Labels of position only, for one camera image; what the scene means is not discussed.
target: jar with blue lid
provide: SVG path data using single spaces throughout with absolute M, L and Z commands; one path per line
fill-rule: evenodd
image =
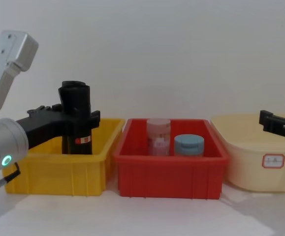
M 174 138 L 174 153 L 179 156 L 203 156 L 204 138 L 194 134 L 181 134 Z

